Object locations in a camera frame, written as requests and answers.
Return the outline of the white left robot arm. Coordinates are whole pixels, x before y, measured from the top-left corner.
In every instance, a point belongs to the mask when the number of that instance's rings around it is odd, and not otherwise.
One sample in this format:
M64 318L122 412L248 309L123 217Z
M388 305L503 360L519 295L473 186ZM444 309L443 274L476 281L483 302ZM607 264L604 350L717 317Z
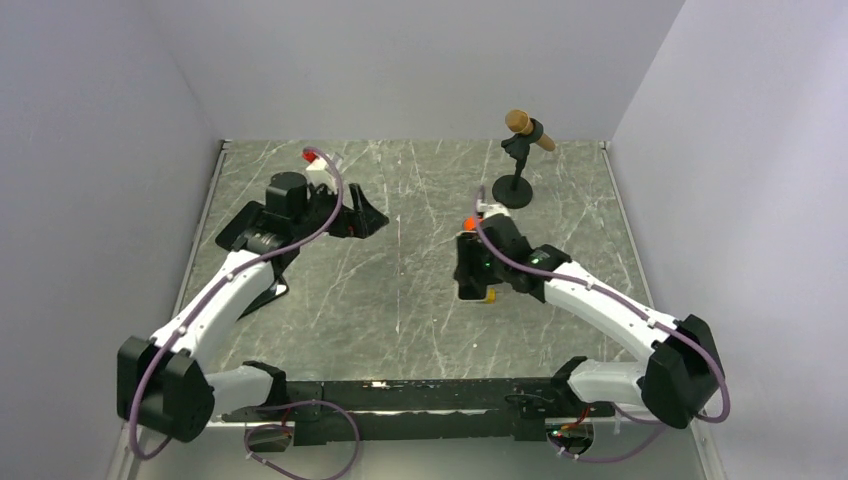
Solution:
M308 240L365 239L388 223L356 183L338 189L316 174L273 175L265 200L248 202L216 237L227 255L213 279L164 327L119 348L119 416L184 443L210 419L242 408L279 417L288 402L283 370L246 361L211 373L211 357L240 318L288 292L285 269Z

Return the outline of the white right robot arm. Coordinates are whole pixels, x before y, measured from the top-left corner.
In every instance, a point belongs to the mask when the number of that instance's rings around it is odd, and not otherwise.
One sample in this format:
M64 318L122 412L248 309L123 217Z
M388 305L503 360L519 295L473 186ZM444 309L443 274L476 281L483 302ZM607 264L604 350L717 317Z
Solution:
M615 340L633 359L574 357L553 376L553 406L578 414L590 404L640 406L656 421L683 429L692 420L721 423L730 392L709 325L639 303L599 280L564 251L532 246L506 214L470 218L456 236L453 278L462 301L482 301L492 286L576 315Z

